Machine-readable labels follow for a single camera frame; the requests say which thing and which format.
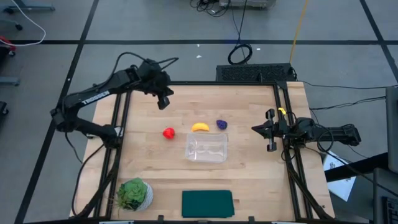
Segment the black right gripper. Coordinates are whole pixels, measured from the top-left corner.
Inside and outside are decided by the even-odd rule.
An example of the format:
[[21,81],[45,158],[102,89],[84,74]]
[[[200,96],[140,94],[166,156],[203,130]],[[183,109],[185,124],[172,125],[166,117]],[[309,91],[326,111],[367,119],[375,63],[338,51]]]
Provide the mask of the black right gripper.
[[275,125],[274,125],[275,110],[269,109],[266,112],[267,121],[263,124],[253,126],[251,129],[256,133],[260,134],[264,139],[269,139],[269,144],[267,145],[267,151],[273,152],[277,150],[277,144],[274,141]]

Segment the grey desk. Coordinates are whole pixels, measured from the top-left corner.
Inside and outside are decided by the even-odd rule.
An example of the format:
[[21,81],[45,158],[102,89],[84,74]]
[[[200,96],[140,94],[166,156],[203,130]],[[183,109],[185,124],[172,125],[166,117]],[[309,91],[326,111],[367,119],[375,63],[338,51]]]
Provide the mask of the grey desk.
[[376,168],[373,172],[373,223],[383,224],[382,197],[398,199],[398,174]]

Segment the white paper sheet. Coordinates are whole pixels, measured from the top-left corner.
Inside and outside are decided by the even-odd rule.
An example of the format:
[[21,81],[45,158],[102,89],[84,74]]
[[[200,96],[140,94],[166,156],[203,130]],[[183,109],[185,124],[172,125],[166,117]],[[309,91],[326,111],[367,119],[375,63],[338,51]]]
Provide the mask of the white paper sheet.
[[[323,159],[323,170],[326,172],[330,169],[340,167],[343,164],[349,164],[349,162],[330,151],[330,154],[327,154]],[[328,190],[340,199],[347,202],[355,180],[356,177],[349,177],[347,179],[329,182]]]

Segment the black perforated computer case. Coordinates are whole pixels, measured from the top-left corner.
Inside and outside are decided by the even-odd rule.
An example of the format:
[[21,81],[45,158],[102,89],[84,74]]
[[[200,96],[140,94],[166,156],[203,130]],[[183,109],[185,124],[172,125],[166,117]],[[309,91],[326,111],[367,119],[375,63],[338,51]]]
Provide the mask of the black perforated computer case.
[[278,82],[296,81],[296,74],[289,63],[263,63],[250,65],[218,65],[218,82]]

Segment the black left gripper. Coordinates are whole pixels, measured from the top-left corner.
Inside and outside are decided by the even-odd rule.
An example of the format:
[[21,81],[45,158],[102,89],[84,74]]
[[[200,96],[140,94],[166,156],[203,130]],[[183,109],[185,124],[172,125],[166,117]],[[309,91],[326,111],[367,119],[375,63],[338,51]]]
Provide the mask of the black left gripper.
[[136,90],[158,98],[174,94],[174,91],[169,88],[170,76],[154,60],[146,59],[143,61],[136,73],[141,79],[141,82],[136,86]]

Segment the black keyboard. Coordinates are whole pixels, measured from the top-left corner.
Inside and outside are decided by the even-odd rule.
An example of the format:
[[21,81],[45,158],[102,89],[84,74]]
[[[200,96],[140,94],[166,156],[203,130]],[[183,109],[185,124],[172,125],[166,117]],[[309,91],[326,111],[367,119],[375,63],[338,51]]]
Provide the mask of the black keyboard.
[[398,199],[382,197],[383,224],[398,224]]

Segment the red floor item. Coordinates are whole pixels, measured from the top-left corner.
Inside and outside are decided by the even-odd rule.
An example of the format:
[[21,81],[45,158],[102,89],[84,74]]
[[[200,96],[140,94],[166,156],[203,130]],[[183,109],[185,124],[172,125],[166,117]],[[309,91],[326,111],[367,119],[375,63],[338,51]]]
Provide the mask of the red floor item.
[[11,52],[16,51],[16,46],[14,46],[7,38],[0,35],[0,42],[4,45],[7,45],[10,48]]

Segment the grey cabinet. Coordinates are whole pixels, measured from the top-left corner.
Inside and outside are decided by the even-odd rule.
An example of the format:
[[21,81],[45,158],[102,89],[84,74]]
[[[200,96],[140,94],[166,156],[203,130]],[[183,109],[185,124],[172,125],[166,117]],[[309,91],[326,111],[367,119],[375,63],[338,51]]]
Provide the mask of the grey cabinet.
[[398,174],[398,88],[386,88],[388,167]]

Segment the dark green folded cloth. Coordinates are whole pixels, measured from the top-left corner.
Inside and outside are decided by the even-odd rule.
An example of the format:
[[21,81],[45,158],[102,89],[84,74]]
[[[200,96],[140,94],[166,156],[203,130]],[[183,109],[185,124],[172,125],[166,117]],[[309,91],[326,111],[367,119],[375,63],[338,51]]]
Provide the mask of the dark green folded cloth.
[[230,190],[186,190],[182,192],[182,217],[229,218],[235,215]]

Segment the green succulent in white pot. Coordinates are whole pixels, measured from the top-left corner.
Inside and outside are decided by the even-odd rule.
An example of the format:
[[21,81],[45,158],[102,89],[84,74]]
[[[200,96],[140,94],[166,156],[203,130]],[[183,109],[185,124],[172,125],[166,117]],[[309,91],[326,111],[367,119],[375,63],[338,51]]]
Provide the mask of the green succulent in white pot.
[[152,187],[138,177],[121,184],[116,195],[119,208],[134,212],[147,209],[154,199]]

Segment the black beam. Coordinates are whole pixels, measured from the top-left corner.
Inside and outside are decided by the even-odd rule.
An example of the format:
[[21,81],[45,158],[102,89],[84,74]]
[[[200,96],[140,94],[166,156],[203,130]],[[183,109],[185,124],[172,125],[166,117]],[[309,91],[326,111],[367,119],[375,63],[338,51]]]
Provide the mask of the black beam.
[[388,169],[388,153],[372,156],[368,159],[363,159],[350,164],[343,164],[325,171],[327,182],[347,179],[358,175],[371,173],[376,168]]

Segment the grey table foot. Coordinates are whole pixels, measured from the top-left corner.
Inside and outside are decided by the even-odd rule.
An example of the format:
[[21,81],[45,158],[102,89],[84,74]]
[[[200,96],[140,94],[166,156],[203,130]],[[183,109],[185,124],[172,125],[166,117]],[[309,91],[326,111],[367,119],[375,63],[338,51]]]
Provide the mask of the grey table foot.
[[4,77],[0,76],[0,85],[11,85],[11,86],[19,86],[20,79],[17,77]]
[[49,10],[54,11],[55,7],[53,4],[33,2],[33,0],[11,0],[11,4],[0,3],[0,11],[6,12],[8,14],[13,14],[18,8],[23,10]]

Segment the clear plastic tupperware container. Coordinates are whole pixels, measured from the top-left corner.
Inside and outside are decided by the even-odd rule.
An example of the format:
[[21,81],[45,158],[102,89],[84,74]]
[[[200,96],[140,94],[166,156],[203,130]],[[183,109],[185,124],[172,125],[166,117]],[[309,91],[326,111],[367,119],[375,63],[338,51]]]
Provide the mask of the clear plastic tupperware container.
[[222,163],[228,156],[228,137],[225,134],[187,135],[185,157],[193,162]]

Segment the grey equipment box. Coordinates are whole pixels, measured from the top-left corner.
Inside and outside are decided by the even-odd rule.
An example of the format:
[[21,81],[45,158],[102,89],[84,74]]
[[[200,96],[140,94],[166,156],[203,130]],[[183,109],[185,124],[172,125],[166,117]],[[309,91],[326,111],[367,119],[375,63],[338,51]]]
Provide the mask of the grey equipment box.
[[275,5],[277,0],[218,0],[220,7],[257,7],[259,9],[268,9]]

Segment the grey chair caster leg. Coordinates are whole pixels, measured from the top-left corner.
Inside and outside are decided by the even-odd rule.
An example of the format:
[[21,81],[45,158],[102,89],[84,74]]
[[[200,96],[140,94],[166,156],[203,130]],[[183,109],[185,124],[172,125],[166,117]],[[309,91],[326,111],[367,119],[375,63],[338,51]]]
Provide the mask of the grey chair caster leg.
[[7,23],[7,24],[12,24],[17,30],[22,30],[23,29],[23,27],[17,21],[14,21],[14,20],[0,19],[0,22]]

